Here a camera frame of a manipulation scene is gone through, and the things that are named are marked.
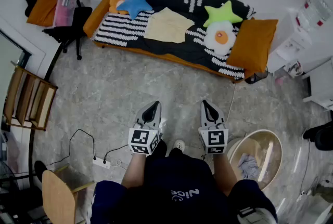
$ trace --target orange flower plush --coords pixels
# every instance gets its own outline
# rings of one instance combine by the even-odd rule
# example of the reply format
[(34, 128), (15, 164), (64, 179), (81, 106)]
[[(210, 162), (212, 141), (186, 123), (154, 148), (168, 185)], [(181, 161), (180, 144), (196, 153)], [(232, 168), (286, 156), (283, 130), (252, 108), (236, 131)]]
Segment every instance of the orange flower plush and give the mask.
[(117, 7), (123, 2), (124, 0), (110, 0), (109, 12), (112, 14), (129, 14), (127, 10), (117, 10)]

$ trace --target white sneaker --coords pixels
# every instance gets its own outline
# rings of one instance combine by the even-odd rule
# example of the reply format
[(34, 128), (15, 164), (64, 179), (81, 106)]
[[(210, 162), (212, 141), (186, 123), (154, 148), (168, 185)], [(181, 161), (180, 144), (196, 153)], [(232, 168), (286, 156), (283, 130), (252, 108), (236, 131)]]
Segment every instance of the white sneaker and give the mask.
[(185, 142), (183, 140), (176, 140), (175, 143), (173, 144), (173, 148), (178, 148), (184, 153)]

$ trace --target chair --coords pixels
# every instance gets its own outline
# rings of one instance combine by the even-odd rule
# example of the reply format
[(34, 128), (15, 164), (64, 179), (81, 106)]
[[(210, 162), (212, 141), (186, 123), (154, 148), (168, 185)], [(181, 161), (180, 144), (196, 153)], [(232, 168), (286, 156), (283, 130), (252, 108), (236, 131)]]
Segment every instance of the chair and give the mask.
[(70, 27), (54, 27), (44, 29), (43, 32), (52, 36), (60, 44), (60, 49), (63, 53), (67, 52), (67, 47), (76, 40), (76, 56), (78, 60), (82, 59), (80, 55), (80, 38), (86, 36), (83, 31), (83, 26), (89, 18), (93, 9), (90, 7), (78, 7), (74, 10), (73, 24)]
[(42, 175), (42, 196), (45, 214), (53, 224), (75, 224), (75, 210), (78, 192), (94, 182), (71, 190), (58, 176), (69, 164), (59, 168), (54, 173), (45, 170)]

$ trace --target fried egg plush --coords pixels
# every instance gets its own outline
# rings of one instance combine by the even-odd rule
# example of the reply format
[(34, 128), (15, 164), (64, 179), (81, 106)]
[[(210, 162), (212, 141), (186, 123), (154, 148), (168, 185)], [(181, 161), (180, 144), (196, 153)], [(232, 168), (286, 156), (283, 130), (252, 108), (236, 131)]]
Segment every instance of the fried egg plush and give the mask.
[(213, 49), (219, 56), (227, 55), (236, 41), (233, 25), (229, 21), (214, 22), (206, 32), (203, 40), (206, 48)]

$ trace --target white cable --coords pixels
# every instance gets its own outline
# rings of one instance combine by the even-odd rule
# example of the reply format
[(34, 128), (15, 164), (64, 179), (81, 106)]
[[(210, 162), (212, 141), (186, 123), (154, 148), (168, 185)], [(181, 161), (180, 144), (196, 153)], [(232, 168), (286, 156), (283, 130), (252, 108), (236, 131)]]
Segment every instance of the white cable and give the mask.
[[(230, 111), (231, 111), (231, 107), (233, 106), (233, 102), (234, 102), (234, 98), (235, 98), (236, 84), (234, 84), (234, 85), (235, 85), (235, 87), (234, 87), (234, 94), (233, 94), (233, 98), (232, 98), (231, 103), (230, 103), (230, 108), (229, 108), (229, 112), (228, 112), (228, 117), (227, 117), (227, 120), (226, 120), (225, 123), (228, 122), (229, 115), (230, 115)], [(210, 167), (210, 164), (212, 163), (213, 159), (214, 159), (214, 155), (213, 155), (212, 159), (211, 159), (210, 162), (209, 162), (209, 165), (208, 165), (209, 167)]]
[(118, 168), (118, 167), (120, 167), (120, 168), (126, 170), (125, 168), (123, 168), (123, 167), (121, 166), (121, 164), (122, 164), (121, 160), (120, 160), (120, 159), (116, 159), (116, 166), (111, 165), (111, 162), (110, 162), (110, 167), (114, 167), (114, 168)]
[(234, 94), (233, 94), (233, 99), (231, 100), (231, 103), (230, 103), (230, 108), (229, 108), (229, 112), (228, 112), (228, 117), (227, 117), (227, 120), (226, 120), (226, 122), (225, 122), (225, 123), (227, 123), (227, 122), (228, 122), (228, 119), (229, 119), (229, 116), (230, 116), (230, 111), (231, 111), (231, 108), (232, 108), (232, 106), (233, 106), (233, 102), (234, 102), (234, 98), (235, 98), (236, 84), (234, 84), (234, 85), (235, 85), (235, 87), (234, 87)]

